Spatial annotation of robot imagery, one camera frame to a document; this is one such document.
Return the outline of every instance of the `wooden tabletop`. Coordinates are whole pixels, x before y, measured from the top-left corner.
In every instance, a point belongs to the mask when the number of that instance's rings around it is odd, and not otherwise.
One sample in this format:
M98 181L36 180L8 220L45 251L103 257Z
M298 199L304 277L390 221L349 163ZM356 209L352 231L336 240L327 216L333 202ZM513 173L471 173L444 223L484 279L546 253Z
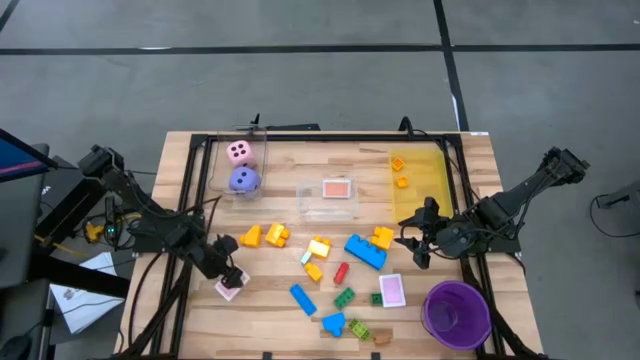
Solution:
M153 190L155 201L166 208L177 207L191 134L167 134ZM461 133L461 137L474 190L480 196L500 191L500 177L489 136ZM371 352L380 352L383 358L475 358L473 352L454 351L441 345L423 329L420 321L420 308L429 290L444 280L461 280L458 261L432 257L430 269L420 270L413 263L410 252L394 243L388 251L387 263L378 272L344 251L344 244L351 234L370 238L376 226L398 230L391 216L388 150L403 146L433 148L435 145L427 142L287 141L269 142L266 146L262 199L247 208L234 202L233 196L223 196L211 228L213 239L216 233L239 237L252 225L262 226L263 239L259 248L241 246L233 254L235 263L251 276L251 280L232 302L227 302L214 289L217 280L206 280L198 271L193 272L180 358L261 358L265 351L272 352L275 359L370 358ZM209 182L205 199L223 193L227 187L230 165L224 154L225 147L222 143L220 148L214 149L209 179L212 174L215 176ZM196 165L194 174L198 173L199 165ZM322 225L301 221L296 210L297 184L309 178L322 179L344 173L357 179L358 217L348 223ZM454 180L460 184L457 174ZM194 176L190 201L194 198L196 181L197 176ZM272 247L264 241L264 233L272 222L286 224L291 231L284 248ZM300 264L313 235L322 235L333 242L326 260L313 260L324 272L318 284L307 276ZM125 336L133 292L152 257L146 254L136 261L121 322ZM525 344L534 351L542 351L522 269L502 254L488 254L487 260L498 309ZM348 262L350 270L343 285L336 287L333 276L341 262ZM136 306L134 336L142 331L158 306L165 264L166 255L163 255L145 280ZM369 305L369 295L379 292L378 276L393 273L402 274L407 306L381 308ZM305 289L317 306L318 311L313 316L306 316L289 293L295 283ZM391 331L393 340L389 345L362 342L346 328L340 338L333 338L323 330L322 318L337 312L333 300L347 286L356 293L354 301L344 308L347 319L359 319L374 334ZM172 318L173 313L170 313L164 330L163 351L168 350Z

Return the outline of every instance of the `blue lego brick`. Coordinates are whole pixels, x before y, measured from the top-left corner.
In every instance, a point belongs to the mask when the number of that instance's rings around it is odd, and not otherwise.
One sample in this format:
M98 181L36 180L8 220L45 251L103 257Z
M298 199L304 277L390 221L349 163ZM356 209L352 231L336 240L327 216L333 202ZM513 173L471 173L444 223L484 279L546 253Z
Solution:
M385 251L361 239L360 235L351 235L344 249L376 270L382 269L385 261L387 261L387 253Z
M342 328L346 323L343 313L333 314L322 319L324 329L333 334L334 337L342 336Z
M289 289L289 292L291 292L291 295L293 295L293 298L296 299L298 305L300 305L307 316L311 316L314 312L316 312L316 306L313 305L311 299L309 299L309 297L299 284L293 285L291 289Z

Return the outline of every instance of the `red block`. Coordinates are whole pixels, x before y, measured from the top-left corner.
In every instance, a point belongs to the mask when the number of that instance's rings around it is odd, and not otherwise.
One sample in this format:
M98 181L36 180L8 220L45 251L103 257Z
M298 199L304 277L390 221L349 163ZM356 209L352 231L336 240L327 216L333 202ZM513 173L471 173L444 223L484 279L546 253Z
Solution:
M344 280L344 276L347 275L347 271L349 271L349 264L342 263L336 273L336 277L333 278L333 282L338 285L342 284L342 280Z

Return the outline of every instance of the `green block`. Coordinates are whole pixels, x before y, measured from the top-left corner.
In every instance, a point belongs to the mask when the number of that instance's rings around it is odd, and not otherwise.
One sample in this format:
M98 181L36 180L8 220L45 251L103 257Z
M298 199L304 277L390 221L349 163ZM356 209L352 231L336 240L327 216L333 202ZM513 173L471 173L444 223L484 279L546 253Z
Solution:
M342 309L343 307L347 306L347 304L350 303L355 296L356 294L353 292L353 290L351 290L351 288L346 288L340 295L338 295L333 303L336 304L336 307L338 309Z
M351 330L351 332L362 341L367 341L371 337L369 329L367 329L367 327L357 319L353 319L349 322L349 330Z
M380 293L371 294L371 305L382 306L382 294Z

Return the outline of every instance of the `gray concrete floor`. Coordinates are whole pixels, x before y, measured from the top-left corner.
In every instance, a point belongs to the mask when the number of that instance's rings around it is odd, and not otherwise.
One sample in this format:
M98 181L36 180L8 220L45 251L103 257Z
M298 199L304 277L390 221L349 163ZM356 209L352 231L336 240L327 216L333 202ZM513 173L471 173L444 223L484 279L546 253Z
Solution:
M8 3L0 0L0 7ZM444 5L455 45L640 42L640 3L633 0ZM21 0L0 32L0 48L439 39L429 0ZM640 53L455 58L470 129L491 133L505 187L528 176L553 145L592 164L581 184L536 198L521 237L546 352L636 359L640 239L599 234L588 205L593 196L640 179ZM48 142L52 153L69 161L99 143L140 170L156 168L166 131L228 129L257 112L265 124L317 122L326 130L394 129L403 115L424 130L457 126L438 52L0 56L0 109L3 128L28 142ZM141 182L150 190L153 179ZM611 232L633 232L633 211L596 216ZM119 269L124 276L130 272ZM110 354L121 313L114 310L79 339L59 345L56 358Z

